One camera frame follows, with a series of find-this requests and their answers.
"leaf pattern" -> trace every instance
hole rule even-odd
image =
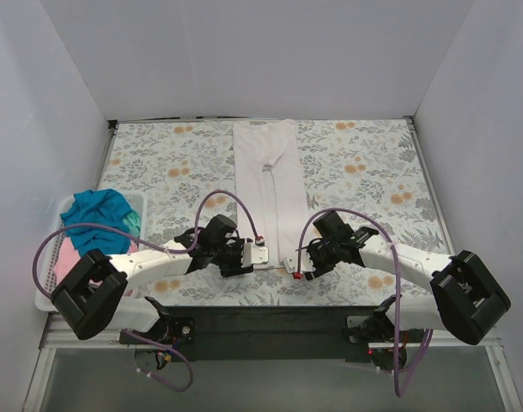
[[[404,120],[298,121],[297,144],[310,212],[355,209],[379,221],[397,242],[448,252]],[[208,192],[234,191],[233,122],[120,124],[101,183],[111,187],[146,193],[147,240],[167,242],[192,226]],[[200,224],[217,213],[235,220],[235,202],[212,199]],[[355,216],[343,218],[352,227],[366,226]],[[402,286],[405,296],[426,294],[411,283]],[[166,305],[379,305],[393,293],[394,277],[339,264],[312,282],[296,282],[284,270],[224,279],[210,266],[141,286],[138,296]]]

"glass panel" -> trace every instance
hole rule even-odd
[[[415,350],[409,351],[413,358]],[[137,355],[155,369],[153,354]],[[128,349],[57,351],[42,410],[208,411],[503,411],[486,350],[431,348],[406,395],[394,396],[392,378],[347,367],[342,360],[200,361],[195,383],[174,393],[135,372]],[[186,382],[183,364],[161,375]]]

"clothing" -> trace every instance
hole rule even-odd
[[[269,263],[258,269],[282,267],[283,259],[297,250],[308,218],[295,121],[236,122],[233,135],[236,196],[248,207],[269,248]],[[240,207],[237,224],[242,236],[253,237]]]
[[[130,229],[130,234],[136,238],[141,236],[141,216],[135,210],[128,213],[122,221]]]
[[[130,248],[126,253],[134,253],[137,250],[137,245],[130,242]],[[61,248],[58,250],[57,262],[53,267],[53,273],[57,278],[57,285],[69,274],[70,270],[79,260],[80,254],[74,249],[71,238],[64,238]]]
[[[74,198],[75,202],[70,210],[61,214],[65,226],[85,222],[99,223],[126,233],[130,232],[123,219],[132,208],[121,193],[113,189],[84,191],[76,193]],[[66,234],[72,239],[72,244],[80,256],[92,249],[100,249],[104,254],[110,255],[126,253],[130,248],[130,240],[125,236],[94,227],[78,227],[67,230]]]

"teal cloth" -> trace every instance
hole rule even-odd
[[[136,238],[141,236],[141,216],[135,210],[128,213],[123,222],[130,229],[130,234]]]
[[[75,223],[99,223],[114,227],[122,232],[130,232],[123,219],[133,211],[121,193],[113,189],[104,191],[84,191],[74,195],[70,210],[61,214],[65,226]],[[77,227],[66,231],[72,245],[80,256],[92,249],[100,249],[104,254],[127,253],[130,240],[121,234],[94,227]]]

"white pants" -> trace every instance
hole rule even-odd
[[[297,250],[308,218],[295,121],[236,122],[233,133],[236,195],[250,210],[269,248],[269,263],[257,269],[282,267],[283,259]],[[240,207],[237,224],[242,238],[253,238]]]

